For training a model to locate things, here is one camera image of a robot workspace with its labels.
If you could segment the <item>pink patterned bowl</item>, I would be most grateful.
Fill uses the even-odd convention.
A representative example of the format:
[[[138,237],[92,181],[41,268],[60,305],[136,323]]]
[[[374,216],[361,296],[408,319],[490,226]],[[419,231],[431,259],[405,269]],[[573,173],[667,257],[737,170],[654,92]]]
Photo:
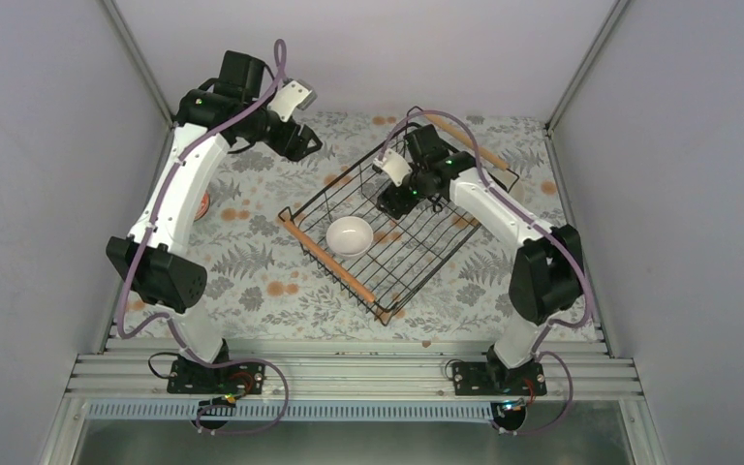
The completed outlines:
[[[199,208],[195,214],[195,217],[194,217],[195,221],[199,221],[201,218],[203,218],[207,214],[210,208],[210,204],[211,204],[210,195],[208,192],[205,192],[203,196],[201,197]]]

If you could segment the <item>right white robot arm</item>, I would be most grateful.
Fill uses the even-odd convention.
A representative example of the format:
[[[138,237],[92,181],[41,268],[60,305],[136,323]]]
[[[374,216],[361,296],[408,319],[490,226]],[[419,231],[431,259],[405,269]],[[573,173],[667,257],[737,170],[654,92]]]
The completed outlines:
[[[407,157],[386,148],[373,162],[389,178],[378,209],[399,219],[419,202],[441,197],[514,255],[508,290],[514,311],[504,334],[487,350],[484,372],[496,393],[517,393],[538,377],[535,353],[545,331],[583,295],[579,233],[571,225],[537,222],[474,155],[447,148],[433,126],[415,129],[406,144]]]

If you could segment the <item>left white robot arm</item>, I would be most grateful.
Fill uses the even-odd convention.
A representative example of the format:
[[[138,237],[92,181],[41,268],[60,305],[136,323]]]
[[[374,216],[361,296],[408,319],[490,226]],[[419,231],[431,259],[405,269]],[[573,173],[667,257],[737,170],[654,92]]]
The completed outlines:
[[[275,65],[228,50],[217,77],[180,100],[173,119],[169,158],[142,214],[129,232],[108,240],[109,261],[123,280],[122,298],[136,293],[156,307],[133,329],[124,323],[120,301],[115,322],[123,339],[157,320],[168,323],[181,359],[194,365],[193,380],[208,392],[223,389],[231,366],[224,359],[225,339],[208,313],[198,308],[207,282],[203,265],[187,257],[188,240],[202,197],[221,162],[235,145],[263,144],[275,154],[299,162],[323,144],[311,128],[294,120],[315,91],[286,75],[287,47],[273,46]]]

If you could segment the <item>black wire dish rack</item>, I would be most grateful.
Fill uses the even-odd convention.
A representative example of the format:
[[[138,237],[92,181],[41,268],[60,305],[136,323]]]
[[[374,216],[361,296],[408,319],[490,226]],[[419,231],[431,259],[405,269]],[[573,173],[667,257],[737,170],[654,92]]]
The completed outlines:
[[[407,317],[418,326],[440,327],[443,315],[494,302],[500,313],[512,305],[508,284],[514,258],[474,215],[436,194],[400,218],[380,210],[389,180],[373,161],[386,132],[365,145],[347,144],[340,172],[326,178],[310,200],[285,207],[282,225],[311,264],[308,287],[299,293],[298,314],[314,325],[387,326]],[[355,216],[372,229],[370,247],[356,258],[328,248],[335,221]]]

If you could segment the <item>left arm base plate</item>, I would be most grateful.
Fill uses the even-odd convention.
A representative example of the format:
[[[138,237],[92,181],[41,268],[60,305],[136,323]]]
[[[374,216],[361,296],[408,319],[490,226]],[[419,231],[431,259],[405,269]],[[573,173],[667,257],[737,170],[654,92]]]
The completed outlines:
[[[260,394],[264,377],[263,363],[246,362],[212,369],[180,358],[171,366],[166,390],[170,394],[213,396]]]

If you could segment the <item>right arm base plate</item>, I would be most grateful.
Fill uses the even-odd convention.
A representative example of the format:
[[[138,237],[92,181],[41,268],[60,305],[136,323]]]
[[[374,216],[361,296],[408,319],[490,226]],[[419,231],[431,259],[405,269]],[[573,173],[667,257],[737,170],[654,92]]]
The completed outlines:
[[[543,366],[529,360],[516,368],[499,362],[453,361],[450,377],[458,396],[540,396],[547,394]]]

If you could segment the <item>beige ceramic bowl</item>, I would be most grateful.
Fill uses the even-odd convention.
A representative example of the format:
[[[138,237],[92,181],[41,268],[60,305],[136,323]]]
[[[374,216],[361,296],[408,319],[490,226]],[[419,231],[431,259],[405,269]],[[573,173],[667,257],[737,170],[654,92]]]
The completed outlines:
[[[525,189],[521,180],[516,180],[508,191],[509,195],[517,202],[525,203]]]

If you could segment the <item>white ceramic bowl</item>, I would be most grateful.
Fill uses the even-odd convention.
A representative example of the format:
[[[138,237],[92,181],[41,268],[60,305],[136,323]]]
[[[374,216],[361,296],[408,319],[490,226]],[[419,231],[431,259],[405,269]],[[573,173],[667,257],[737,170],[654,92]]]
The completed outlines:
[[[333,221],[325,233],[328,249],[344,258],[356,258],[372,245],[374,232],[369,223],[356,216],[344,216]]]

